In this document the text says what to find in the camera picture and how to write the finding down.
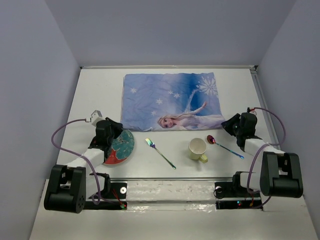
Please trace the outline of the red and teal plate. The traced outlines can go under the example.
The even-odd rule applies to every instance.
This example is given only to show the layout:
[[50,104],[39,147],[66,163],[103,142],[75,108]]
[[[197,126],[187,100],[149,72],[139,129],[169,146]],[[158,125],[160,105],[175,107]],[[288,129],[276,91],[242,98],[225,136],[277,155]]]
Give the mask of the red and teal plate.
[[112,142],[111,153],[103,164],[107,166],[116,166],[123,163],[130,157],[134,147],[135,139],[133,133],[127,129],[123,130]]

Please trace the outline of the iridescent spoon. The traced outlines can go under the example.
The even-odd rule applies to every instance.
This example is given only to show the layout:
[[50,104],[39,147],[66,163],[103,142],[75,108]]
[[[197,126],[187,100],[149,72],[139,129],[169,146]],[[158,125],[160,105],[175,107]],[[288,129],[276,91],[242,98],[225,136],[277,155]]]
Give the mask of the iridescent spoon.
[[227,150],[228,152],[234,154],[235,156],[239,157],[240,159],[244,159],[244,156],[242,156],[241,154],[238,154],[234,151],[232,151],[231,149],[221,145],[220,143],[216,142],[215,138],[212,135],[207,135],[206,140],[208,141],[208,143],[210,143],[211,145],[217,145],[225,150]]

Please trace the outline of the iridescent fork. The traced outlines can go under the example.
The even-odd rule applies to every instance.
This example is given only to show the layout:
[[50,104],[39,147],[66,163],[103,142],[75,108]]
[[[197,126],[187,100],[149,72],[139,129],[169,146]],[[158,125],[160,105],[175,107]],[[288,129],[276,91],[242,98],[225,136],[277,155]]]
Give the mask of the iridescent fork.
[[146,138],[145,141],[147,142],[147,144],[148,144],[151,148],[155,149],[155,150],[165,159],[165,161],[166,161],[174,170],[177,169],[176,166],[175,166],[171,161],[169,161],[169,160],[157,149],[155,143],[154,143],[150,138]]

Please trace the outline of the pale yellow mug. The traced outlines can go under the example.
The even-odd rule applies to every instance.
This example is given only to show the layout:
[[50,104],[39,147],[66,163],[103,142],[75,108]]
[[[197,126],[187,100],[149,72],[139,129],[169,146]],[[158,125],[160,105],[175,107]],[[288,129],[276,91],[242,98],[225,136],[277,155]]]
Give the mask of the pale yellow mug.
[[200,161],[205,164],[208,162],[208,157],[206,156],[207,144],[201,138],[194,138],[188,144],[189,158],[194,161]]

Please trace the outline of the blue Frozen placemat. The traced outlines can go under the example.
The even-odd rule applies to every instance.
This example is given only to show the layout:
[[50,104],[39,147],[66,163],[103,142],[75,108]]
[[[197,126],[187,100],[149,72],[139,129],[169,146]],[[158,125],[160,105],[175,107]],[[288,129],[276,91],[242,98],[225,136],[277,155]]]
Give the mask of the blue Frozen placemat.
[[123,79],[121,123],[136,132],[221,127],[214,73],[136,73]]

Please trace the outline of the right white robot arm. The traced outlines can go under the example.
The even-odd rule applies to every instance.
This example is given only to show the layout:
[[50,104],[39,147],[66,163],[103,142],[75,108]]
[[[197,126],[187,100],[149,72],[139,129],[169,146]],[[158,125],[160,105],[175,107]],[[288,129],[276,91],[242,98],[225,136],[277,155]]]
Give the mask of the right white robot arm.
[[259,192],[266,197],[300,198],[303,195],[303,179],[300,159],[295,153],[284,152],[275,148],[275,144],[266,143],[256,135],[256,115],[249,112],[237,113],[221,125],[236,138],[237,146],[253,156],[248,172],[237,171],[230,183],[230,190],[235,196],[242,196],[248,190]]

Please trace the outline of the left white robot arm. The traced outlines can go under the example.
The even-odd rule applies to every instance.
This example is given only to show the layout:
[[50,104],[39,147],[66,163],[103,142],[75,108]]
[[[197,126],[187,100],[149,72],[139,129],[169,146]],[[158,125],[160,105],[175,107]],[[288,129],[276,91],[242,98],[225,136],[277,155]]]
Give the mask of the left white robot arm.
[[123,132],[123,125],[108,117],[89,122],[95,126],[95,136],[84,153],[59,148],[75,155],[76,159],[52,167],[43,201],[48,211],[78,214],[84,209],[87,199],[99,205],[113,190],[110,176],[99,173],[96,168],[111,155],[112,143]]

